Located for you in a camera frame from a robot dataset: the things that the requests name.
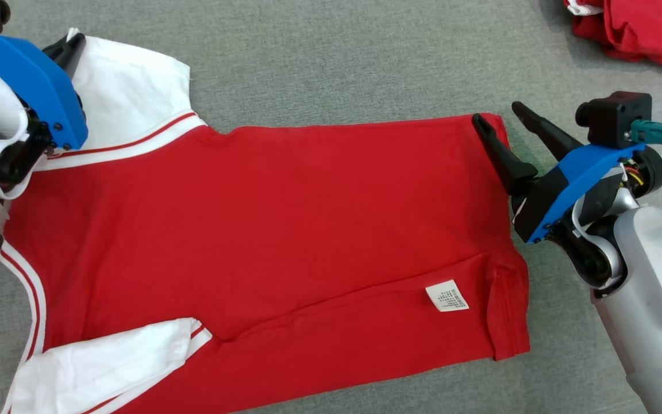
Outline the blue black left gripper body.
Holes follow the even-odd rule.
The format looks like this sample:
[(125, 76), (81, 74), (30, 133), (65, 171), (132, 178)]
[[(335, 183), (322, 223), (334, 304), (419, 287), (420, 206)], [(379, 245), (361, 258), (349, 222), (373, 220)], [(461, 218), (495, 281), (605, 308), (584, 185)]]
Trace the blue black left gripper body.
[(82, 148), (88, 128), (72, 79), (37, 45), (0, 35), (0, 78), (47, 123), (58, 148)]

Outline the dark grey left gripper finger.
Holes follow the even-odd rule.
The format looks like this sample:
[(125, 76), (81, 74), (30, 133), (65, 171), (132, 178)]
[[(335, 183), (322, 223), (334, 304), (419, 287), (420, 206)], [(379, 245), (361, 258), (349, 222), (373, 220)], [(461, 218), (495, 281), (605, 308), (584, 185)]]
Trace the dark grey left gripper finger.
[(43, 53), (65, 71), (69, 79), (76, 73), (87, 40), (81, 32), (67, 34), (52, 45), (47, 45)]

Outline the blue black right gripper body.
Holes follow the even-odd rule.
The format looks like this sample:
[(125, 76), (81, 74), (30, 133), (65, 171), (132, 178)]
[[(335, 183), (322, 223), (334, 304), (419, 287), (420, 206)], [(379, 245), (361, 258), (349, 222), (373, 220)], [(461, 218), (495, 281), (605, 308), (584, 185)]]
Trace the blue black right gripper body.
[(662, 186), (662, 157), (651, 147), (636, 144), (611, 149), (589, 144), (565, 155), (549, 173), (537, 178), (530, 163), (520, 163), (511, 180), (511, 197), (520, 204), (513, 207), (513, 226), (523, 242), (533, 244), (545, 239), (549, 228), (560, 220), (581, 196), (596, 186), (622, 158), (635, 160), (640, 174), (649, 181), (646, 194)]

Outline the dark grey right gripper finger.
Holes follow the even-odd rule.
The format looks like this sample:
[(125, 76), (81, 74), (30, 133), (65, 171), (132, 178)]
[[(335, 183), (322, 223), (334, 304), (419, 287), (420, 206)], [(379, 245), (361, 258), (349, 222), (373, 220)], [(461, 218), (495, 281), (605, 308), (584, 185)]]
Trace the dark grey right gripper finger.
[(554, 125), (551, 121), (543, 118), (543, 116), (538, 115), (535, 111), (532, 111), (522, 102), (513, 102), (511, 109), (518, 120), (520, 120), (520, 123), (528, 131), (541, 139), (558, 162), (561, 162), (572, 150), (583, 146), (577, 139)]
[(536, 181), (538, 170), (523, 162), (498, 138), (496, 129), (480, 113), (471, 117), (490, 162), (496, 170), (505, 191), (511, 197), (525, 196)]

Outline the red shorts white trim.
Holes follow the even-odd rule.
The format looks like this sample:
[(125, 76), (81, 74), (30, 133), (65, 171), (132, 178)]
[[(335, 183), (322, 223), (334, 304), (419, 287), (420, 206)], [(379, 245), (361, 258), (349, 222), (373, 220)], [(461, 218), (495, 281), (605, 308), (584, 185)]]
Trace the red shorts white trim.
[(562, 0), (572, 32), (601, 45), (606, 55), (662, 65), (662, 0)]

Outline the red jersey shirt white sleeves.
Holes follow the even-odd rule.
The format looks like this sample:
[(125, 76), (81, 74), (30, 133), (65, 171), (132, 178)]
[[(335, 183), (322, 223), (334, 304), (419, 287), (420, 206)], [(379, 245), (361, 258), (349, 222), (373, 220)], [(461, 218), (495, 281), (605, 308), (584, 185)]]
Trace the red jersey shirt white sleeves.
[(530, 351), (470, 115), (219, 133), (189, 82), (87, 37), (88, 139), (3, 231), (33, 319), (4, 414), (223, 414)]

